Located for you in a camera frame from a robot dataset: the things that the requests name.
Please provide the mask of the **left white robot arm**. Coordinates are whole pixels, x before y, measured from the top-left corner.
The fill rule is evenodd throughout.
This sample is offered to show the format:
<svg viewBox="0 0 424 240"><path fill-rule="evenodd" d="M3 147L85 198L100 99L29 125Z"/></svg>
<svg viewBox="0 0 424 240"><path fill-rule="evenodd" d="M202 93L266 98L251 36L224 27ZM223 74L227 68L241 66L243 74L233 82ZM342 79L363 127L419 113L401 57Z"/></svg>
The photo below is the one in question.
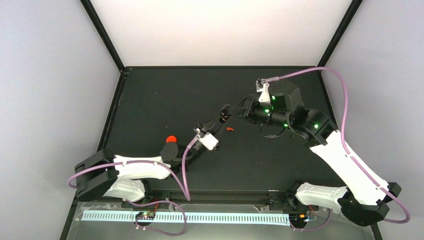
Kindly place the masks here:
<svg viewBox="0 0 424 240"><path fill-rule="evenodd" d="M219 148L216 135L228 119L228 115L223 115L197 124L195 136L187 145L179 144L173 135L168 136L159 155L154 157L127 157L101 149L74 167L75 174L68 184L76 189L79 201L112 197L136 202L147 194L145 179L173 177L190 200L187 167L205 151Z"/></svg>

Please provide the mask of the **clear plastic sheet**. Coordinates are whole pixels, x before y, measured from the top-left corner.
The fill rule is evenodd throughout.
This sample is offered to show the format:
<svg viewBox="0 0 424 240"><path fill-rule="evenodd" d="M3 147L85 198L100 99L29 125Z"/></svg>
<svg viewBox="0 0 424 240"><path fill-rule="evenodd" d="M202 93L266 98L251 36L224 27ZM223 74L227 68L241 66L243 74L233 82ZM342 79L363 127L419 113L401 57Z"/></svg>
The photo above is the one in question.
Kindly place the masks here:
<svg viewBox="0 0 424 240"><path fill-rule="evenodd" d="M84 210L287 214L290 225L82 221L79 218ZM254 205L183 204L176 207L161 203L159 207L123 208L116 202L79 203L61 235L63 240L371 240L373 237L369 227L348 223L326 208L286 213Z"/></svg>

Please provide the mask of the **red round cap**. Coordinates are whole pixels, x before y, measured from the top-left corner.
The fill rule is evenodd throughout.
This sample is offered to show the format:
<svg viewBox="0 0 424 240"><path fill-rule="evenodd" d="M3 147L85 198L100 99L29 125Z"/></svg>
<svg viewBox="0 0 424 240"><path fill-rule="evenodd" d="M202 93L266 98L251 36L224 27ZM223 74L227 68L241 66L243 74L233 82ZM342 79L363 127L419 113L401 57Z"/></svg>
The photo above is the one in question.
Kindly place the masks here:
<svg viewBox="0 0 424 240"><path fill-rule="evenodd" d="M174 135L170 135L166 138L166 143L176 143L178 140Z"/></svg>

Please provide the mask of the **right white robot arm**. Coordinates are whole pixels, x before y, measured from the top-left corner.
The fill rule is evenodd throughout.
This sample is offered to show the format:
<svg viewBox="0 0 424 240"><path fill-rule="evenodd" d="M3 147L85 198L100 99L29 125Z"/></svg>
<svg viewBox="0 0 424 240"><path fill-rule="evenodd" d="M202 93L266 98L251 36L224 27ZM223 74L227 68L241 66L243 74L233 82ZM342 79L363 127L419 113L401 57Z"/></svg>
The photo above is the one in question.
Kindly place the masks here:
<svg viewBox="0 0 424 240"><path fill-rule="evenodd" d="M285 204L293 210L316 205L343 214L352 223L366 227L386 219L388 203L401 187L377 176L342 143L341 131L324 113L304 106L301 90L289 81L262 83L258 94L225 106L222 117L235 117L290 132L342 179L344 186L330 187L308 182L286 193Z"/></svg>

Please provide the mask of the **black glossy earbud charging case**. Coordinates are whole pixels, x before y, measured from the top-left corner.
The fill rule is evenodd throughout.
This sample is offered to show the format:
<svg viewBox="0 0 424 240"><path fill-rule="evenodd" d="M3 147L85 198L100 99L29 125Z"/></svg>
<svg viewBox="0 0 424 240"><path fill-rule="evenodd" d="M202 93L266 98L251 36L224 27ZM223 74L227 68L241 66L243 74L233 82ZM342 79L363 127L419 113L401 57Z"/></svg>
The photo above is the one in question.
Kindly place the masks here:
<svg viewBox="0 0 424 240"><path fill-rule="evenodd" d="M230 108L231 108L230 104L226 104L221 108L220 118L219 118L220 123L224 124L231 117L231 115L228 113Z"/></svg>

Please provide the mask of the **black aluminium front rail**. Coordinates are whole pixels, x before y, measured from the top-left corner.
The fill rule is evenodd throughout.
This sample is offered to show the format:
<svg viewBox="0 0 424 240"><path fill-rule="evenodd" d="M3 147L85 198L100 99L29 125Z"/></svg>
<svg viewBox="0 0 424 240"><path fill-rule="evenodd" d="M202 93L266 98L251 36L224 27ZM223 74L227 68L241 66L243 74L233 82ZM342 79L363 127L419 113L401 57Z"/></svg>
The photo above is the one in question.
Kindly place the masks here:
<svg viewBox="0 0 424 240"><path fill-rule="evenodd" d="M182 190L153 189L146 193L136 204L153 201L172 201L177 204L235 204L235 205L271 205L295 209L299 203L293 193L278 190L193 190L187 200Z"/></svg>

